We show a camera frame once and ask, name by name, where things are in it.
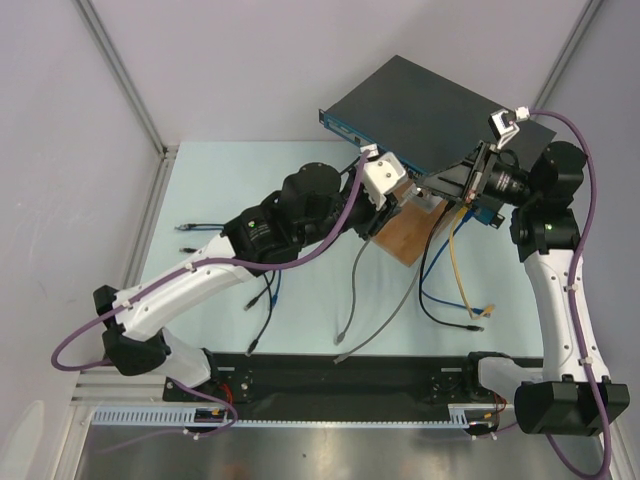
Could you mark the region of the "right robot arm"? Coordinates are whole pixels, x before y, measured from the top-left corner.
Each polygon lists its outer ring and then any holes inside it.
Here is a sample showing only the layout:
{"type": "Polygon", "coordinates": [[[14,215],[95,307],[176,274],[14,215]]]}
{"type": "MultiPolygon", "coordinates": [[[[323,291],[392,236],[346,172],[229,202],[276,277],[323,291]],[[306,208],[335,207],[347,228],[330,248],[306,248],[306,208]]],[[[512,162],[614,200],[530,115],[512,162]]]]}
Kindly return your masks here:
{"type": "Polygon", "coordinates": [[[599,352],[584,295],[579,227],[571,204],[584,180],[586,154],[556,141],[524,170],[482,142],[464,160],[422,176],[418,184],[459,206],[490,199],[513,206],[510,234],[534,292],[543,366],[534,374],[502,353],[473,352],[460,377],[463,395],[495,393],[515,409],[527,434],[596,436],[630,404],[599,352]]]}

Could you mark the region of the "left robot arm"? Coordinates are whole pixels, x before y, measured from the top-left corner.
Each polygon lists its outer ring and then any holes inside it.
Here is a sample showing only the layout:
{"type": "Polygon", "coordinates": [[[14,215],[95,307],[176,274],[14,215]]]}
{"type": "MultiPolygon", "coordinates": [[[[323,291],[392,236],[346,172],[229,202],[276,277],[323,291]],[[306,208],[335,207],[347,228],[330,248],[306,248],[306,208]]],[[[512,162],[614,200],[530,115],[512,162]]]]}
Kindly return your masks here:
{"type": "Polygon", "coordinates": [[[167,324],[227,288],[298,266],[306,247],[329,247],[348,230],[363,239],[375,235],[396,214],[393,192],[405,179],[390,153],[357,164],[346,180],[324,163],[302,166],[186,260],[114,292],[102,334],[107,359],[123,376],[156,372],[199,400],[211,399],[220,388],[212,354],[179,340],[167,324]]]}

